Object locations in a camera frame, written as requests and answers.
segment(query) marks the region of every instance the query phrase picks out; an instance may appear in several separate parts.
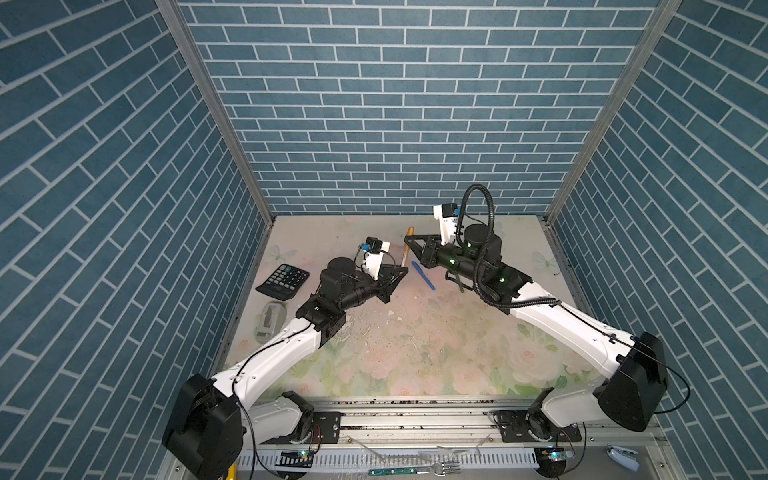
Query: metal rail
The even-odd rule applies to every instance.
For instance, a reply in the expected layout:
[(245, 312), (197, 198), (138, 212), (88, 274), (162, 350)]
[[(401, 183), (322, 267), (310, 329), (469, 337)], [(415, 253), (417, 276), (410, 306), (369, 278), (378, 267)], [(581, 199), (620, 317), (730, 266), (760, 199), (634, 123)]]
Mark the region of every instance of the metal rail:
[(182, 13), (177, 0), (157, 0), (156, 3), (157, 8), (160, 9), (160, 14), (163, 16), (163, 20), (168, 25), (170, 35), (174, 38), (181, 56), (184, 57), (184, 61), (190, 69), (195, 85), (200, 90), (200, 94), (203, 95), (203, 100), (208, 106), (211, 117), (216, 122), (224, 143), (227, 144), (232, 159), (235, 165), (237, 165), (237, 170), (243, 176), (253, 201), (256, 203), (259, 212), (266, 219), (267, 224), (272, 226), (274, 215), (272, 215), (270, 205), (266, 202), (266, 198), (256, 182), (248, 157), (243, 150), (243, 145), (240, 144), (240, 140), (237, 138), (230, 116), (227, 114), (227, 110), (224, 109), (221, 98), (216, 91), (216, 87), (214, 87), (214, 81), (208, 74), (208, 69), (203, 58), (200, 56), (200, 51), (197, 50), (197, 45), (192, 38), (192, 32), (189, 25), (187, 25), (187, 21), (184, 19), (184, 13)]
[(611, 94), (608, 96), (605, 106), (600, 110), (598, 118), (594, 121), (592, 129), (584, 139), (581, 150), (576, 155), (573, 165), (571, 165), (571, 169), (565, 175), (563, 184), (555, 194), (552, 203), (547, 207), (547, 211), (544, 214), (547, 224), (552, 225), (563, 210), (565, 202), (576, 187), (579, 177), (581, 177), (581, 174), (584, 173), (587, 165), (592, 160), (592, 155), (594, 155), (598, 145), (603, 140), (605, 133), (611, 126), (611, 122), (616, 117), (616, 113), (619, 112), (624, 99), (627, 98), (630, 89), (632, 89), (632, 85), (634, 85), (637, 77), (640, 76), (645, 62), (648, 61), (651, 52), (656, 48), (656, 44), (661, 39), (661, 34), (664, 33), (664, 30), (667, 29), (667, 26), (672, 21), (672, 17), (677, 12), (680, 3), (681, 0), (659, 0), (654, 13), (648, 19), (643, 35), (640, 37), (635, 48), (632, 49), (624, 70), (621, 71), (619, 78), (616, 80), (616, 85), (614, 85)]

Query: metal fork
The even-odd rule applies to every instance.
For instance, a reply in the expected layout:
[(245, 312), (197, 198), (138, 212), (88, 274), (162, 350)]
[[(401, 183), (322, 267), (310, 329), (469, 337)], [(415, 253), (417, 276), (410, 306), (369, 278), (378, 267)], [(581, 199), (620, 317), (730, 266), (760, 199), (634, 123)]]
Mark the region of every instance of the metal fork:
[(461, 470), (462, 467), (456, 460), (448, 460), (423, 467), (371, 468), (368, 471), (368, 476), (382, 477), (384, 475), (423, 475), (425, 473), (433, 473), (438, 477), (445, 477), (446, 475), (459, 473)]

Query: brick pattern wall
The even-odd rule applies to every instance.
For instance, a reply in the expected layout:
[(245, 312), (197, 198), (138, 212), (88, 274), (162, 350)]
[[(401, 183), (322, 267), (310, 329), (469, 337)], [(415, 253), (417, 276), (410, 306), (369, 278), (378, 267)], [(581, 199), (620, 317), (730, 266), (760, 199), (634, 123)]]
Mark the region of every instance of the brick pattern wall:
[(542, 214), (657, 0), (181, 2), (279, 214)]
[(766, 24), (684, 0), (557, 221), (598, 317), (692, 382), (658, 416), (691, 478), (768, 478)]
[(264, 223), (152, 0), (0, 2), (0, 478), (153, 478)]

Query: black calculator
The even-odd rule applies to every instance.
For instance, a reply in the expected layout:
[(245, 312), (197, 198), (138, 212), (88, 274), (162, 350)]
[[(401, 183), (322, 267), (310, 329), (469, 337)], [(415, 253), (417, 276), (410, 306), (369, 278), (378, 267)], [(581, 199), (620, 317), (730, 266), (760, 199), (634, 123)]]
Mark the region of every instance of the black calculator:
[(284, 263), (256, 291), (278, 300), (290, 300), (309, 276), (309, 272)]

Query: floral tablecloth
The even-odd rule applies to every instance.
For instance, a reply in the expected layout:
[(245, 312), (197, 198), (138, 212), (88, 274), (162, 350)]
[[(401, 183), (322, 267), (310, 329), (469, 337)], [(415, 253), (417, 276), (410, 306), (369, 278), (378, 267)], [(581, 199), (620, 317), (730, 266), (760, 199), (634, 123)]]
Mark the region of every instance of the floral tablecloth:
[[(286, 303), (289, 318), (319, 282), (328, 260), (350, 256), (373, 236), (392, 241), (402, 258), (408, 227), (437, 233), (431, 217), (279, 217), (257, 274), (256, 285), (281, 263), (310, 272)], [(572, 303), (536, 217), (497, 217), (502, 257), (533, 276), (558, 298)], [(265, 394), (294, 390), (305, 397), (536, 396), (597, 373), (573, 350), (540, 329), (486, 306), (474, 293), (460, 293), (439, 268), (425, 270), (431, 291), (412, 269), (388, 304), (377, 299), (350, 309), (346, 325), (322, 349), (297, 363)], [(227, 362), (251, 353), (253, 329), (273, 299), (252, 291)]]

